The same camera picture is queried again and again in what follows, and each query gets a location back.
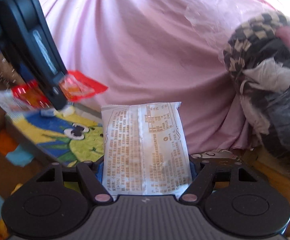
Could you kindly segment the white pink snack packet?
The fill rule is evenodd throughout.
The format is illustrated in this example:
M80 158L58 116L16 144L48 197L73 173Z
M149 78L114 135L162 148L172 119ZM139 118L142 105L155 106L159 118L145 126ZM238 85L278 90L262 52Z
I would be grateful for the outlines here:
M192 182L180 102L102 107L102 184L119 195L179 198Z

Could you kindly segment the red dried tofu packet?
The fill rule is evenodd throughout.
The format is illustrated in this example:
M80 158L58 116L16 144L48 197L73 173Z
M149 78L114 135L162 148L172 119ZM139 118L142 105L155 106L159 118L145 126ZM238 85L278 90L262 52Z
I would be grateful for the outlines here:
M70 71L60 82L60 89L66 102L78 102L105 92L108 87L75 70ZM36 108L50 108L52 103L39 88L38 82L31 80L23 85L12 88L12 95L25 104Z

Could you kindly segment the grey cardboard tray box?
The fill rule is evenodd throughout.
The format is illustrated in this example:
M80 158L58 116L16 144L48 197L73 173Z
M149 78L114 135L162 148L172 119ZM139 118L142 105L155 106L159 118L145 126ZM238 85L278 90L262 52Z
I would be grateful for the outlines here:
M73 167L103 159L101 113L81 104L54 116L43 116L40 111L8 113L6 129L43 164L58 162Z

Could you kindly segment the white nut snack packet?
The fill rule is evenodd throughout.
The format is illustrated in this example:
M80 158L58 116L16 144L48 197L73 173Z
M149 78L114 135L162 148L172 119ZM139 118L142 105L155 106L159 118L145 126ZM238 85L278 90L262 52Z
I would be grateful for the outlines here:
M0 107L6 113L33 111L34 108L14 97L11 89L0 90Z

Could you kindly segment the pink hanging sheet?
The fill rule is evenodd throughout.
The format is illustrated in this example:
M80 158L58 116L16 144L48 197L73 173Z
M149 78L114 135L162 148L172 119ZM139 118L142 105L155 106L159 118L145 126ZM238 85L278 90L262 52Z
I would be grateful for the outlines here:
M193 1L39 0L66 68L108 87L86 106L180 102L189 153L247 148L249 124L219 51L185 18Z

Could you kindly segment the plastic bag of clothes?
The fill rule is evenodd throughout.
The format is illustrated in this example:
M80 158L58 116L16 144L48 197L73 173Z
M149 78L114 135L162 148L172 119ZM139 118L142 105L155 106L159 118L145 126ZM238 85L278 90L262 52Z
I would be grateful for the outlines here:
M247 121L290 174L290 18L278 11L250 18L222 54Z

